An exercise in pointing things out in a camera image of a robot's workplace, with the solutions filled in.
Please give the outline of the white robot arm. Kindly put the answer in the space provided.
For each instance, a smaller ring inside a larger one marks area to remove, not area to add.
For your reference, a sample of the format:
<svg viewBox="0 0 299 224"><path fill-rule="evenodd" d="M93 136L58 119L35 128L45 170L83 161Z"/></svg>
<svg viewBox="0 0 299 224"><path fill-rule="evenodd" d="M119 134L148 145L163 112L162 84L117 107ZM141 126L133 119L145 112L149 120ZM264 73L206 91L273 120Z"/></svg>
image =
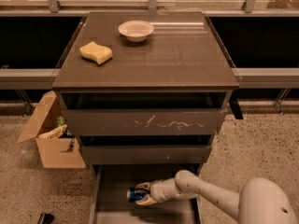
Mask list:
<svg viewBox="0 0 299 224"><path fill-rule="evenodd" d="M187 170L173 178L129 188L127 197L139 205L198 196L218 207L238 224L298 224L291 203L280 186L265 178L252 178L239 193L207 183Z"/></svg>

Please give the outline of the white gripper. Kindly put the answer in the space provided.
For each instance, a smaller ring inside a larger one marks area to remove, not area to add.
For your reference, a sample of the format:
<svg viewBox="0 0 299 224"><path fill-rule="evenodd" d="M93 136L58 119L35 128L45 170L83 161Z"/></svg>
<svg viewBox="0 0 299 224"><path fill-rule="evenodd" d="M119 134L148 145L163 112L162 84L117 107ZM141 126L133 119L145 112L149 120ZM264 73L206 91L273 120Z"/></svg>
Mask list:
<svg viewBox="0 0 299 224"><path fill-rule="evenodd" d="M149 194L142 200L136 201L138 205L153 205L175 198L178 194L178 187L174 178L166 180L155 180L144 182L135 186L136 189L149 189Z"/></svg>

